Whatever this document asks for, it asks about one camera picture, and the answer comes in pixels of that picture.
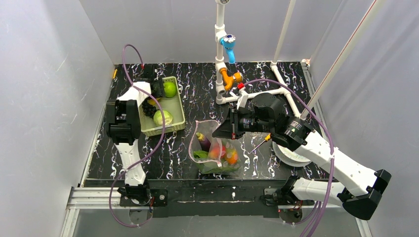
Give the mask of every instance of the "white panel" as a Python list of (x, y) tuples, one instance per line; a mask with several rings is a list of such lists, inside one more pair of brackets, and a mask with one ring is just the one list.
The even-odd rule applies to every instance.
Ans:
[(388, 0), (320, 100), (335, 144), (393, 176), (369, 221), (377, 237), (419, 233), (418, 12), (419, 1)]
[(78, 1), (0, 3), (1, 236), (59, 236), (113, 65)]
[(373, 0), (343, 0), (336, 11), (334, 21), (330, 22), (317, 52), (310, 62), (310, 72), (317, 88), (333, 62), (342, 51), (349, 37), (361, 21)]
[[(239, 62), (272, 60), (289, 0), (231, 0), (225, 25)], [(214, 62), (214, 0), (81, 0), (114, 64), (132, 43), (148, 63)], [(340, 0), (297, 1), (280, 60), (310, 58)], [(138, 63), (133, 50), (127, 62)]]

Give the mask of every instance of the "faucet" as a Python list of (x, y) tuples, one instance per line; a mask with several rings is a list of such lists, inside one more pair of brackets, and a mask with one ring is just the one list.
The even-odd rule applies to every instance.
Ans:
[(240, 72), (236, 72), (232, 76), (229, 76), (227, 74), (227, 69), (221, 68), (220, 73), (223, 77), (223, 81), (225, 82), (225, 86), (224, 86), (225, 90), (230, 90), (231, 87), (233, 86), (233, 82), (239, 83), (239, 82), (242, 82), (243, 80), (243, 74)]
[(236, 37), (228, 34), (220, 39), (220, 44), (225, 48), (225, 52), (228, 55), (228, 62), (230, 64), (235, 63), (236, 58), (234, 57), (233, 47), (236, 44)]

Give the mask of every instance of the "vegetables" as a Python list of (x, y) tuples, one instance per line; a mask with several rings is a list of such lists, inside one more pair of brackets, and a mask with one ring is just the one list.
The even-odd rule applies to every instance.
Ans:
[(153, 99), (148, 99), (147, 100), (147, 103), (149, 103), (152, 106), (155, 106), (156, 105), (156, 102)]
[(218, 159), (219, 157), (224, 158), (225, 156), (225, 146), (222, 146), (220, 154), (220, 146), (213, 146), (212, 149), (208, 153), (208, 158), (210, 159)]
[(235, 164), (239, 160), (239, 155), (237, 154), (237, 151), (233, 151), (230, 153), (227, 153), (224, 158), (229, 164)]
[(198, 167), (201, 174), (231, 174), (239, 170), (239, 164), (229, 164), (227, 161), (222, 161), (222, 166), (219, 167), (217, 162), (208, 162), (208, 152), (194, 151), (195, 165)]
[[(166, 110), (163, 110), (163, 113), (165, 114), (165, 124), (167, 126), (173, 122), (173, 116)], [(162, 112), (160, 110), (156, 111), (156, 113), (153, 116), (153, 120), (157, 126), (163, 126), (163, 117)]]
[(203, 151), (209, 152), (211, 147), (211, 142), (204, 136), (202, 133), (197, 132), (196, 137), (199, 141), (199, 145), (201, 145), (201, 149)]

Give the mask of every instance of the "blue faucet handle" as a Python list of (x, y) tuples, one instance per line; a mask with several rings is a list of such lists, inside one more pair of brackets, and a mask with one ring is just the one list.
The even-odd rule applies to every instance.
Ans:
[(234, 57), (233, 47), (236, 45), (236, 37), (234, 35), (226, 35), (220, 39), (220, 44), (225, 48), (229, 63), (235, 63), (236, 58)]

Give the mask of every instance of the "eggplant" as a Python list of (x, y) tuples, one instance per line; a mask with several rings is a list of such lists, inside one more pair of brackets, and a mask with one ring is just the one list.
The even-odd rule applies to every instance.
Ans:
[(199, 141), (199, 145), (201, 145), (201, 149), (203, 151), (209, 152), (211, 147), (211, 142), (204, 136), (202, 133), (197, 132), (195, 134), (197, 136), (197, 139)]

